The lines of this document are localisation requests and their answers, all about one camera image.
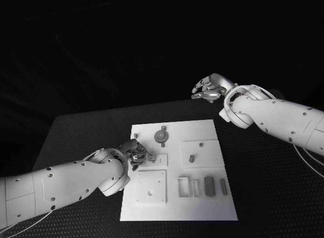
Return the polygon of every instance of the black background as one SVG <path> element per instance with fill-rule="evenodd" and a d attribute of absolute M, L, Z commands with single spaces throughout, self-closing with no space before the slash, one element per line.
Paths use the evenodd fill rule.
<path fill-rule="evenodd" d="M 1 1 L 0 177 L 56 116 L 189 99 L 213 72 L 324 110 L 324 4 Z"/>

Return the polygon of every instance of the textured mat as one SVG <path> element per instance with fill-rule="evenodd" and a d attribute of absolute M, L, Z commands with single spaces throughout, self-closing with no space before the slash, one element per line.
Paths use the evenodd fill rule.
<path fill-rule="evenodd" d="M 282 98 L 278 91 L 271 92 Z M 130 139 L 133 124 L 213 119 L 238 222 L 120 222 L 123 192 L 105 197 L 97 190 L 17 237 L 324 237 L 324 179 L 307 167 L 291 144 L 265 134 L 255 124 L 241 129 L 226 123 L 218 114 L 222 108 L 223 99 L 215 104 L 184 100 L 61 116 L 35 170 L 79 160 L 99 148 L 117 147 Z M 4 237 L 36 220 L 39 217 L 17 224 Z"/>

